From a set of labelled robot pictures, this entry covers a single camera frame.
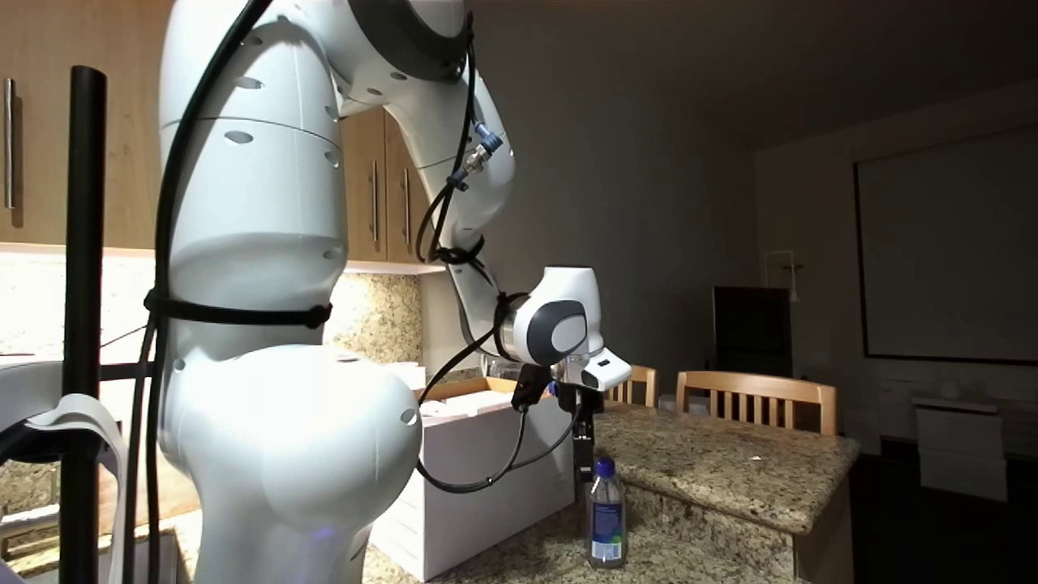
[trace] white wall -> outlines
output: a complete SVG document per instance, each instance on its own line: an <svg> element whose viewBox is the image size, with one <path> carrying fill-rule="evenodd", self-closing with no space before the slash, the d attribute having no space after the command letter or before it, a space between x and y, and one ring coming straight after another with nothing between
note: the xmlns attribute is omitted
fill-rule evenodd
<svg viewBox="0 0 1038 584"><path fill-rule="evenodd" d="M799 249L799 361L840 388L840 421L865 447L914 438L910 395L991 400L1007 447L1038 454L1038 367L863 361L854 159L1038 119L1038 82L933 103L757 153L758 249Z"/></svg>
<svg viewBox="0 0 1038 584"><path fill-rule="evenodd" d="M696 367L711 285L757 281L749 151L641 79L622 38L596 38L591 9L492 3L478 47L519 164L483 255L502 289L532 289L544 262L591 262L611 347L665 375ZM455 311L452 285L425 282L425 311Z"/></svg>

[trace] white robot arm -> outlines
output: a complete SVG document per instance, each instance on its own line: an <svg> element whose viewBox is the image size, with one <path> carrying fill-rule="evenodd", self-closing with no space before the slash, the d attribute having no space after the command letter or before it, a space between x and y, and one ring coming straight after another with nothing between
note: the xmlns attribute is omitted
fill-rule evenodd
<svg viewBox="0 0 1038 584"><path fill-rule="evenodd" d="M478 262L512 151L465 62L465 3L266 3L175 0L166 29L160 136L166 179L177 175L160 203L150 297L160 438L200 493L197 584L359 582L368 529L418 460L418 413L393 375L321 347L347 260L338 118L386 108L425 188L449 184L436 242L471 339L591 390L628 367L603 347L591 269L554 267L502 303ZM208 79L217 52L227 68Z"/></svg>

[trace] kitchen counter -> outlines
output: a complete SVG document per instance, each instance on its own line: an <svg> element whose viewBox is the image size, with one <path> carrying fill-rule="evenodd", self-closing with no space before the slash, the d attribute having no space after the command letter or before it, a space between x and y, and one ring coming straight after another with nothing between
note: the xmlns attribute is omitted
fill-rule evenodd
<svg viewBox="0 0 1038 584"><path fill-rule="evenodd" d="M627 486L628 566L591 568L583 508L568 508L436 582L854 582L854 443L653 408L595 421ZM197 515L175 529L190 566ZM376 546L364 575L414 582Z"/></svg>

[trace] television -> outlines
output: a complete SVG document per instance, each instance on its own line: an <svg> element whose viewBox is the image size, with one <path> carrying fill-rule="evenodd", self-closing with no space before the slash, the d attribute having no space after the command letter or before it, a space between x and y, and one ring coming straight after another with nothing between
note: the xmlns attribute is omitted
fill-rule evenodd
<svg viewBox="0 0 1038 584"><path fill-rule="evenodd" d="M791 377L787 289L715 285L711 367Z"/></svg>

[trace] black pole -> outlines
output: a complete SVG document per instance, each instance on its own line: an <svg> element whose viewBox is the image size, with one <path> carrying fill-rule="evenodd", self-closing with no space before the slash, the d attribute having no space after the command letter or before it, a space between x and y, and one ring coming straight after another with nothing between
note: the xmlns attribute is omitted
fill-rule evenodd
<svg viewBox="0 0 1038 584"><path fill-rule="evenodd" d="M68 224L64 224L64 367L63 394L96 395L103 257L103 102L99 73L72 68ZM96 584L96 438L63 458L63 584Z"/></svg>

